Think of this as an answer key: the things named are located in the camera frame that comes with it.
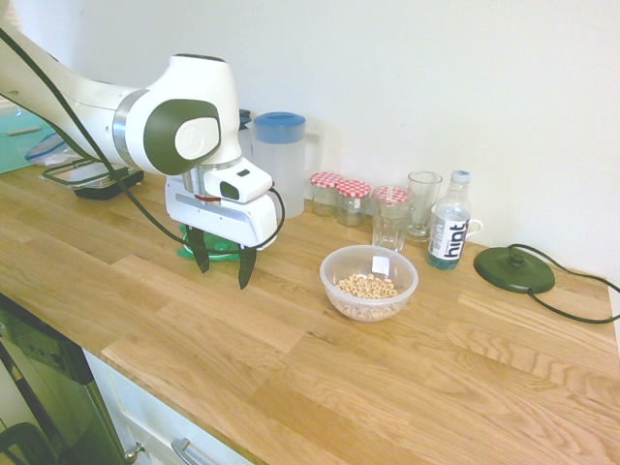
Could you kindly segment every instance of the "cabinet handle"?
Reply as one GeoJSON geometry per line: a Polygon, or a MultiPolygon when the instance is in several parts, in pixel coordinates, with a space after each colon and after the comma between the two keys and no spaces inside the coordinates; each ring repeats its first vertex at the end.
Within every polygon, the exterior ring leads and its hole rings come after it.
{"type": "Polygon", "coordinates": [[[190,440],[187,438],[183,439],[175,439],[170,443],[172,449],[176,452],[181,460],[187,465],[218,465],[217,463],[209,460],[207,462],[197,462],[192,457],[190,457],[185,450],[190,447],[190,440]]]}

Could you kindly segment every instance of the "butcher block counter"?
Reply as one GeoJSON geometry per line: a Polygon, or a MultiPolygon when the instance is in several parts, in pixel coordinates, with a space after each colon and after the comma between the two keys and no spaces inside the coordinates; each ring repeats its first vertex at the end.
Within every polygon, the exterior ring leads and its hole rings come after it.
{"type": "MultiPolygon", "coordinates": [[[[202,274],[125,196],[80,199],[41,171],[0,175],[0,292],[249,460],[620,463],[612,325],[494,288],[472,265],[482,247],[439,271],[407,243],[418,289],[395,317],[357,323],[331,306],[319,267],[369,243],[368,226],[307,208],[241,291],[238,262],[202,274]]],[[[148,174],[132,191],[179,233],[163,185],[148,174]]],[[[605,286],[554,272],[545,301],[610,315],[605,286]]]]}

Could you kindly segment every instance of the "drawer handle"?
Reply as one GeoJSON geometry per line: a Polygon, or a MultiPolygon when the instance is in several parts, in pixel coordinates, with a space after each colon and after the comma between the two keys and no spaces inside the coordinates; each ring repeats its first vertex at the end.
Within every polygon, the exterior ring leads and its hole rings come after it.
{"type": "Polygon", "coordinates": [[[7,134],[9,137],[20,136],[22,134],[35,133],[41,131],[41,126],[33,126],[32,128],[17,129],[16,131],[9,131],[7,134]]]}
{"type": "Polygon", "coordinates": [[[217,465],[217,463],[209,460],[208,462],[200,463],[190,457],[185,450],[190,447],[190,440],[187,438],[175,439],[170,443],[172,449],[176,452],[183,462],[187,465],[217,465]]]}

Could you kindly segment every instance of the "dishwasher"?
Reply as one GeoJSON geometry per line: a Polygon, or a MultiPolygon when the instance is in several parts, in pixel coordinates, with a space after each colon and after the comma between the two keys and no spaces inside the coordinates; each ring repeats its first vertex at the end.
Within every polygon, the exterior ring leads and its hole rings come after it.
{"type": "Polygon", "coordinates": [[[0,360],[60,465],[132,463],[81,347],[2,294],[0,360]]]}

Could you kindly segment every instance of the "red checkered lid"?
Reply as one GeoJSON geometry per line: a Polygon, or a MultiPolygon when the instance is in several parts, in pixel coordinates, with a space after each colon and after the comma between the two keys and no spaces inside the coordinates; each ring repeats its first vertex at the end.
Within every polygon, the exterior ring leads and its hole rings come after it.
{"type": "Polygon", "coordinates": [[[409,192],[403,187],[382,186],[377,188],[375,195],[381,202],[397,204],[405,202],[409,197],[409,192]]]}
{"type": "Polygon", "coordinates": [[[370,185],[363,181],[347,179],[345,181],[340,181],[336,185],[336,190],[343,196],[347,197],[365,197],[370,194],[372,189],[370,185]]]}
{"type": "Polygon", "coordinates": [[[336,187],[340,181],[342,176],[333,172],[317,172],[310,177],[312,185],[318,187],[336,187]]]}

